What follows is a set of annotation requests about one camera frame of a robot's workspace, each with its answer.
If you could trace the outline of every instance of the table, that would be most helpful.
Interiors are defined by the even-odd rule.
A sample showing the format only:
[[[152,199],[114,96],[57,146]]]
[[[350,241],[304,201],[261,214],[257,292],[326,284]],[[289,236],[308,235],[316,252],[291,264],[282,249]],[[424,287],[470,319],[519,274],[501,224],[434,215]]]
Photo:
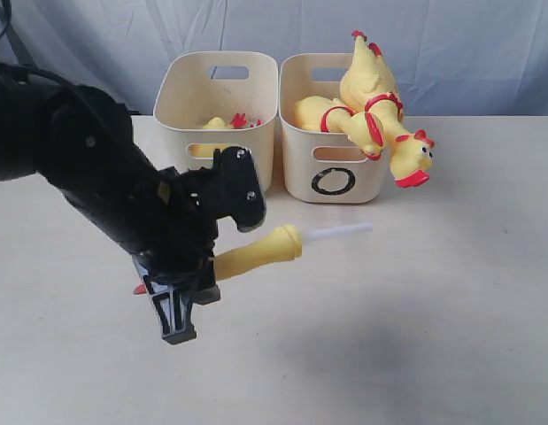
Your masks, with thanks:
[[[152,117],[136,142],[164,166]],[[221,284],[169,346],[127,255],[39,176],[0,184],[0,423],[548,424],[548,117],[409,117],[431,180],[262,228],[374,231]]]

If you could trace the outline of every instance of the plastic bin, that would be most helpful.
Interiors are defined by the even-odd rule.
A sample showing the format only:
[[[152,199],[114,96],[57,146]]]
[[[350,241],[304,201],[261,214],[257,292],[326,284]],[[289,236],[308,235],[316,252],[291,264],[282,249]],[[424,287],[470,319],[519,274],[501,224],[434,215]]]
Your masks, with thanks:
[[[247,76],[233,75],[236,68],[245,68]],[[170,65],[153,115],[163,128],[170,163],[180,172],[211,166],[212,154],[194,155],[193,148],[198,145],[234,144],[251,150],[266,191],[272,181],[277,110],[278,70],[273,58],[251,51],[200,51],[181,56]],[[261,125],[201,129],[213,117],[229,123],[238,112],[246,114],[249,124],[261,120]]]
[[[293,126],[293,105],[308,96],[339,97],[339,81],[352,61],[349,53],[307,53],[282,64],[280,118],[283,168],[288,192],[311,203],[362,204],[378,196],[390,165],[390,148],[371,161],[346,135],[305,131]],[[333,81],[316,81],[320,68]]]

